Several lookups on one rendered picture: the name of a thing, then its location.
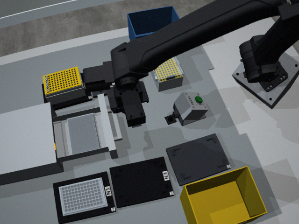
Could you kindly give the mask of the yellow open-top bin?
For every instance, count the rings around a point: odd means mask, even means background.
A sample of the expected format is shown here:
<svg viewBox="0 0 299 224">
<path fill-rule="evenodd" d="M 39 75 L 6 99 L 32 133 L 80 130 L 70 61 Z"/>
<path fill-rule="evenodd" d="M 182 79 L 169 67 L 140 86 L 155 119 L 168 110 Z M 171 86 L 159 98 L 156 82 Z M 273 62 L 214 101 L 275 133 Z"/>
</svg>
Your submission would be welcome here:
<svg viewBox="0 0 299 224">
<path fill-rule="evenodd" d="M 248 166 L 184 185 L 188 224 L 247 224 L 267 213 Z"/>
</svg>

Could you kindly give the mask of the dark blue open-top bin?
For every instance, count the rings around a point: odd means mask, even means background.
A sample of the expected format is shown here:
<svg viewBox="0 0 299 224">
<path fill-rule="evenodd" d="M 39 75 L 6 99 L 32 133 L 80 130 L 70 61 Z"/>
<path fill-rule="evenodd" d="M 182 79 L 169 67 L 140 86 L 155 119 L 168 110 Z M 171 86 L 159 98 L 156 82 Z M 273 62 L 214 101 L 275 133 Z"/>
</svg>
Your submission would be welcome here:
<svg viewBox="0 0 299 224">
<path fill-rule="evenodd" d="M 128 13 L 130 41 L 150 35 L 179 19 L 173 6 Z"/>
</svg>

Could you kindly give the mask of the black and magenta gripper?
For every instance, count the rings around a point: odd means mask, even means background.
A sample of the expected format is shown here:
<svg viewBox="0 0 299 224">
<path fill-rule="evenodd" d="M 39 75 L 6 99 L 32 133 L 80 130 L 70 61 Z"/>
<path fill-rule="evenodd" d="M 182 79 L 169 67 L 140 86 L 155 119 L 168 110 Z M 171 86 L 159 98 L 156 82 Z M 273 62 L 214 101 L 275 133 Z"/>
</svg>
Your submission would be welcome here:
<svg viewBox="0 0 299 224">
<path fill-rule="evenodd" d="M 145 89 L 143 81 L 140 81 L 140 84 L 141 84 L 141 87 L 142 87 L 143 103 L 144 102 L 148 103 L 149 102 L 149 97 L 148 97 L 148 94 L 146 92 L 146 89 Z M 136 87 L 137 87 L 137 85 L 136 85 Z M 115 85 L 115 87 L 116 87 L 116 85 Z M 132 89 L 132 90 L 128 90 L 128 91 L 123 91 L 123 90 L 118 89 L 117 87 L 116 87 L 116 89 L 119 90 L 119 91 L 121 91 L 121 92 L 130 92 L 130 91 L 134 90 L 134 89 Z M 115 96 L 114 96 L 114 88 L 113 87 L 111 89 L 107 90 L 107 96 L 108 96 L 108 100 L 109 100 L 109 104 L 110 104 L 110 109 L 111 109 L 111 111 L 113 113 L 120 113 L 120 112 L 125 113 L 124 110 L 123 110 L 123 107 L 122 108 L 118 108 L 117 107 Z"/>
</svg>

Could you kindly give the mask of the grey bench mat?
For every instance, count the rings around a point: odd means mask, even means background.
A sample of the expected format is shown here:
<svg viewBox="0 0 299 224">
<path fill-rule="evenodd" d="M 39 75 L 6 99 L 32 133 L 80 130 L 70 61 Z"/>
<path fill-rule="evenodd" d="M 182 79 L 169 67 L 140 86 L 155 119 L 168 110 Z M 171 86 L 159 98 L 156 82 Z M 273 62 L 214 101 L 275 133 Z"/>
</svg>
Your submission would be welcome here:
<svg viewBox="0 0 299 224">
<path fill-rule="evenodd" d="M 0 65 L 0 114 L 44 104 L 43 76 L 74 67 L 83 73 L 84 68 L 103 65 L 111 61 L 111 50 L 124 42 L 130 42 L 129 35 Z M 139 79 L 149 97 L 148 103 L 142 103 L 146 123 L 128 127 L 126 115 L 116 114 L 122 136 L 115 142 L 118 158 L 104 152 L 64 161 L 62 173 L 0 185 L 0 224 L 59 224 L 53 183 L 105 171 L 116 212 L 65 224 L 188 224 L 179 198 L 184 185 L 178 184 L 166 148 L 214 133 L 231 169 L 206 178 L 248 166 L 268 213 L 247 224 L 282 214 L 247 134 L 239 135 L 208 71 L 214 67 L 203 46 L 176 59 L 184 73 L 182 86 L 158 92 L 151 72 Z M 173 114 L 174 102 L 183 91 L 200 93 L 209 109 L 206 118 L 184 126 L 176 118 L 168 125 L 165 117 Z M 109 168 L 163 156 L 174 196 L 117 208 Z"/>
</svg>

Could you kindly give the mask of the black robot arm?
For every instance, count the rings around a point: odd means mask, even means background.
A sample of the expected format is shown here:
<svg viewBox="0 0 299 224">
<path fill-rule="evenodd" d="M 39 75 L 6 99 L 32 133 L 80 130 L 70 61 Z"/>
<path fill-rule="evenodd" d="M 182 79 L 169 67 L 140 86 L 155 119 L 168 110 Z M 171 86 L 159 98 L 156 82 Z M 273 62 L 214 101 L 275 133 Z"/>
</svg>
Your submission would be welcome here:
<svg viewBox="0 0 299 224">
<path fill-rule="evenodd" d="M 128 91 L 138 84 L 130 92 L 113 87 L 117 107 L 123 107 L 128 127 L 142 126 L 146 115 L 139 79 L 177 55 L 280 15 L 264 35 L 253 36 L 239 46 L 244 78 L 248 83 L 259 82 L 269 92 L 288 78 L 279 58 L 299 40 L 299 0 L 290 1 L 291 4 L 287 0 L 215 0 L 150 35 L 115 47 L 110 52 L 111 61 L 84 68 L 86 92 L 109 90 L 112 83 Z"/>
</svg>

